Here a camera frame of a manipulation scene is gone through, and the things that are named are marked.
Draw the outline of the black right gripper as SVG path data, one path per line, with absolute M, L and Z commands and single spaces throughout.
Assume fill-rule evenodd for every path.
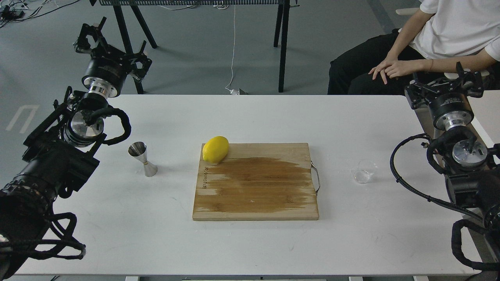
M 481 71 L 464 70 L 461 62 L 456 63 L 456 70 L 458 78 L 455 85 L 447 78 L 439 78 L 428 84 L 412 80 L 405 87 L 410 108 L 427 107 L 436 130 L 470 124 L 474 114 L 467 96 L 481 98 L 484 94 Z

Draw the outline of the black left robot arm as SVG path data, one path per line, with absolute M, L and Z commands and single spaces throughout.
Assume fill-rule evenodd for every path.
M 132 133 L 128 115 L 109 105 L 128 75 L 145 78 L 152 61 L 143 42 L 138 53 L 125 53 L 102 35 L 107 18 L 83 24 L 74 43 L 90 55 L 82 78 L 86 91 L 68 87 L 64 101 L 25 139 L 26 167 L 1 189 L 1 280 L 13 276 L 29 259 L 80 260 L 86 246 L 73 233 L 77 217 L 54 213 L 56 199 L 79 191 L 95 172 L 101 145 L 115 145 Z

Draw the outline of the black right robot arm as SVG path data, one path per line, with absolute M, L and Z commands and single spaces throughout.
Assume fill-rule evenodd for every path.
M 408 137 L 393 150 L 389 165 L 395 181 L 428 202 L 474 218 L 461 219 L 452 226 L 451 249 L 455 258 L 473 270 L 499 272 L 500 176 L 499 144 L 488 148 L 469 128 L 474 118 L 468 97 L 481 98 L 484 93 L 482 75 L 456 64 L 457 78 L 440 78 L 423 84 L 414 80 L 405 87 L 405 97 L 415 110 L 427 106 L 433 126 L 441 130 L 439 137 L 426 133 Z M 426 139 L 423 143 L 430 166 L 445 177 L 449 202 L 424 194 L 408 184 L 395 168 L 396 152 L 408 142 Z M 473 261 L 462 250 L 461 230 L 468 228 L 484 237 L 496 261 Z

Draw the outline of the person's left hand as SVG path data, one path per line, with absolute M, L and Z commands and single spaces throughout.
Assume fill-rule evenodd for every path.
M 397 78 L 421 71 L 423 67 L 425 67 L 425 59 L 393 60 L 389 62 L 382 73 L 386 77 Z

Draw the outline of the person's right hand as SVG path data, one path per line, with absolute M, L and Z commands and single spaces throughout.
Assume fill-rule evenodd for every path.
M 395 75 L 395 72 L 390 74 L 386 69 L 390 68 L 394 64 L 398 62 L 397 58 L 385 58 L 381 63 L 377 66 L 373 67 L 368 74 L 372 75 L 372 80 L 375 80 L 377 77 L 381 78 L 384 85 L 389 83 L 389 79 L 398 78 Z

